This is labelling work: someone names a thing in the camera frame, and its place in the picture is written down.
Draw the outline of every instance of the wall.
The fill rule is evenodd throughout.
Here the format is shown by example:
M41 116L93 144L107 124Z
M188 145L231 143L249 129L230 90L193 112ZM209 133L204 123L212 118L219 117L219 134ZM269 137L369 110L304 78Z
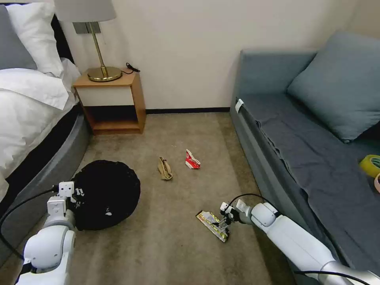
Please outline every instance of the wall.
M142 70L147 108L226 107L242 48L319 48L359 25L358 1L113 0L98 40L106 64ZM80 70L98 66L91 36L63 29Z
M380 1L362 0L358 3L348 30L375 38L380 38Z

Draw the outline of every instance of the beige carpet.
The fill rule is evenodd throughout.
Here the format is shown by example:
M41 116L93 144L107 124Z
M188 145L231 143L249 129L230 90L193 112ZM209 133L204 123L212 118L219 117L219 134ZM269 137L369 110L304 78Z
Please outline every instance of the beige carpet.
M186 148L201 169L186 167ZM160 180L158 156L172 167L171 181ZM195 218L200 210L218 213L238 194L259 193L229 114L149 115L142 135L94 137L81 167L99 159L134 169L141 197L117 226L77 232L71 285L294 284L284 256L260 230L233 224L223 244ZM10 258L0 283L11 284L16 271Z

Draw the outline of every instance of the wooden nightstand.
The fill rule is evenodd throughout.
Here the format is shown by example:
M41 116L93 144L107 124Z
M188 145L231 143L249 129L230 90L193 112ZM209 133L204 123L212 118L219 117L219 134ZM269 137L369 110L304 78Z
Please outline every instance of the wooden nightstand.
M123 73L114 81L93 82L84 72L73 86L94 135L143 132L146 113L138 73Z

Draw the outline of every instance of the lamp shade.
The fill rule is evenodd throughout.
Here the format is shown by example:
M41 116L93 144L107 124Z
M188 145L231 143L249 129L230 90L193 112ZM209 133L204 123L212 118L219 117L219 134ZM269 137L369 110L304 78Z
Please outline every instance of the lamp shade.
M101 22L116 18L111 0L54 0L58 20Z

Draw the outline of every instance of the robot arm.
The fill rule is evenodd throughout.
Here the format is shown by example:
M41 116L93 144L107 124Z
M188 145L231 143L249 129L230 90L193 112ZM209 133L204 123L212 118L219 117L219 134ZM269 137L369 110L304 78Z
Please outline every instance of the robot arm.
M239 200L237 209L223 203L221 212L233 221L256 225L301 271L329 271L356 277L371 285L380 285L380 278L372 272L361 272L343 266L336 261L330 250L286 216L281 215L271 204L260 203L247 206ZM361 284L352 279L326 274L307 274L324 285Z
M67 199L73 201L73 182L59 184L58 196L47 202L43 229L28 239L24 264L17 285L67 285L70 258L74 249L74 214Z

